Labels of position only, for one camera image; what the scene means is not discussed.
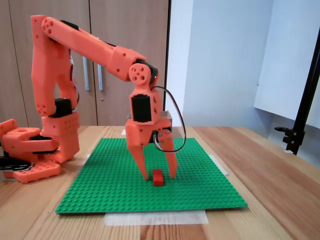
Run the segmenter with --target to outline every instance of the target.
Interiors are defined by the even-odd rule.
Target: wooden table
[[[320,239],[320,170],[244,127],[188,127],[187,136],[215,155],[248,208],[207,211],[204,225],[106,227],[104,214],[56,214],[86,156],[101,138],[123,138],[123,129],[83,126],[80,151],[63,174],[1,182],[0,239]]]

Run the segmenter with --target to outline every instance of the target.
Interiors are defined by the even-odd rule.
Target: metal handle
[[[104,89],[104,87],[103,87],[103,83],[102,83],[102,72],[101,72],[101,65],[100,64],[98,64],[98,81],[99,81],[99,90],[102,91]]]
[[[83,56],[82,58],[83,58],[83,70],[84,70],[84,86],[86,91],[90,91],[87,58],[85,56]]]

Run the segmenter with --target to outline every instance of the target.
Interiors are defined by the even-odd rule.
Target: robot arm
[[[33,39],[32,83],[38,113],[51,116],[56,112],[54,88],[70,99],[72,109],[77,106],[77,91],[72,79],[70,50],[107,68],[108,72],[128,82],[129,69],[147,58],[132,49],[109,45],[77,25],[43,15],[31,16]],[[153,78],[158,70],[151,67]]]
[[[43,155],[52,169],[45,169],[39,178],[59,174],[59,164],[72,159],[79,151],[79,114],[73,112],[78,99],[72,74],[72,50],[106,67],[108,72],[121,80],[135,84],[129,96],[132,119],[128,119],[125,125],[128,150],[142,176],[148,180],[143,147],[159,141],[160,146],[156,146],[165,152],[173,179],[178,167],[175,153],[179,149],[174,150],[170,120],[160,116],[162,100],[155,89],[158,70],[145,62],[146,57],[132,49],[107,44],[75,24],[52,17],[31,16],[31,29],[32,84],[43,129],[40,132],[38,128],[17,128],[13,119],[3,123],[0,125],[0,141],[4,150],[11,157],[28,162],[41,161],[40,155]],[[60,89],[59,99],[54,96],[56,84]],[[21,173],[21,181],[36,180],[32,172]]]

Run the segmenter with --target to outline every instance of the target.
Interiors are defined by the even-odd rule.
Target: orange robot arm
[[[167,117],[160,117],[162,100],[154,88],[158,70],[145,62],[147,58],[132,49],[107,44],[73,23],[52,17],[31,16],[31,28],[34,46],[32,83],[36,108],[42,116],[41,134],[59,142],[62,154],[59,157],[54,155],[56,153],[51,154],[53,160],[63,163],[79,150],[79,117],[72,112],[78,104],[70,60],[70,50],[73,50],[106,67],[121,80],[135,84],[129,97],[132,119],[126,123],[128,149],[147,180],[143,146],[152,141],[155,131],[159,132],[170,176],[174,178],[177,161],[169,130],[171,122]],[[56,83],[63,99],[54,98]]]

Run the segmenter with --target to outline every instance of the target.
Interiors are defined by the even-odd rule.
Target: green lego baseplate
[[[181,146],[182,138],[174,139]],[[170,178],[165,154],[144,148],[145,181],[125,138],[103,138],[74,180],[58,214],[153,212],[246,207],[247,203],[194,138],[176,154],[177,172]],[[164,186],[153,186],[153,169],[161,169]]]

